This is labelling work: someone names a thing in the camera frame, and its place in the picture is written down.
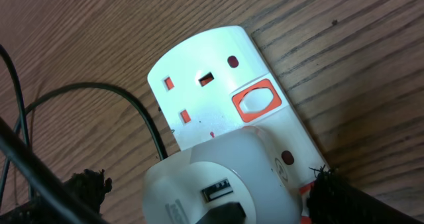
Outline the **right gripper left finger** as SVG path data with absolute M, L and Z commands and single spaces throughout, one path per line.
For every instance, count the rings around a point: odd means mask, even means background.
M 85 169 L 61 186 L 42 188 L 41 194 L 1 215 L 2 223 L 100 223 L 101 205 L 113 181 L 104 170 Z

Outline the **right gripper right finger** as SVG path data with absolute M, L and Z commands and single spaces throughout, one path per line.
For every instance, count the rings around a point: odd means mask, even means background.
M 316 224 L 422 224 L 354 188 L 337 171 L 314 169 L 306 205 Z

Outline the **white power strip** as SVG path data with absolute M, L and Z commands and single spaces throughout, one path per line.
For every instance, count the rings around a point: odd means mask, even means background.
M 239 26 L 201 32 L 169 50 L 148 83 L 179 152 L 245 127 L 267 133 L 298 190 L 301 221 L 314 169 L 326 162 L 256 45 Z

